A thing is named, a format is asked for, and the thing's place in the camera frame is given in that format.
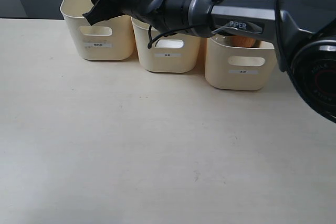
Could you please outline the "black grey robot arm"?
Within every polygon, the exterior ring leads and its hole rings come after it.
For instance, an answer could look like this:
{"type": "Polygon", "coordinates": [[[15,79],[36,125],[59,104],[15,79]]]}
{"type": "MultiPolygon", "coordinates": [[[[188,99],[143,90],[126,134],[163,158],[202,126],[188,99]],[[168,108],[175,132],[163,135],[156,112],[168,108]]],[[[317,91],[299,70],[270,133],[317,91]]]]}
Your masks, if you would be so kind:
{"type": "Polygon", "coordinates": [[[335,0],[91,0],[91,25],[128,15],[159,37],[239,35],[273,44],[304,102],[335,121],[335,0]]]}

